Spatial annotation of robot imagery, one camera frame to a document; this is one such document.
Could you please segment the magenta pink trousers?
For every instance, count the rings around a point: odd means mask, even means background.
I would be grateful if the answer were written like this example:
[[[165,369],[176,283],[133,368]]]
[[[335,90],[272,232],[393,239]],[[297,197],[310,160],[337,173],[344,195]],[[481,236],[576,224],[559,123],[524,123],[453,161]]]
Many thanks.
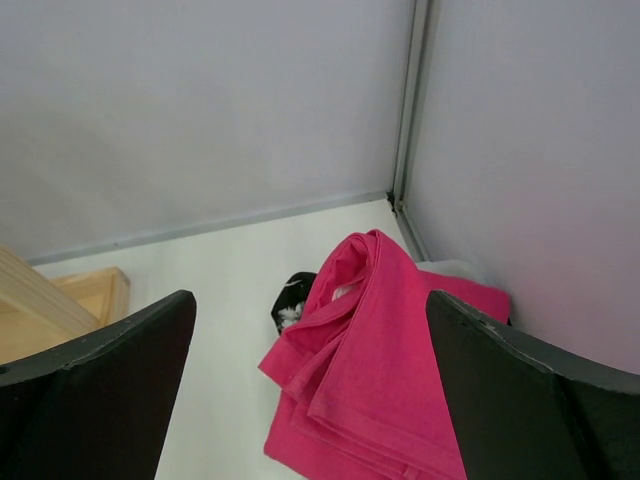
[[[281,391],[265,454],[308,479],[464,478],[427,322],[435,290],[509,317],[506,292],[421,271],[381,231],[342,241],[260,363]]]

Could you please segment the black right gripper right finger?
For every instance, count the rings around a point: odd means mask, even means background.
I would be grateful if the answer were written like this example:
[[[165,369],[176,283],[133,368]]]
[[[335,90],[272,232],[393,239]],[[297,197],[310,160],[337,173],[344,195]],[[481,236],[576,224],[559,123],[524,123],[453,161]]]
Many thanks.
[[[427,300],[470,479],[636,479],[639,377],[502,324],[444,291]]]

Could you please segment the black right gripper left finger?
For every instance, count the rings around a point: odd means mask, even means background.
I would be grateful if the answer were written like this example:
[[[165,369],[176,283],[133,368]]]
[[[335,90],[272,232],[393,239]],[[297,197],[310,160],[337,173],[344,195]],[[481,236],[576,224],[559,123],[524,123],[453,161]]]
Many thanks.
[[[1,367],[4,479],[152,479],[196,321],[173,294]]]

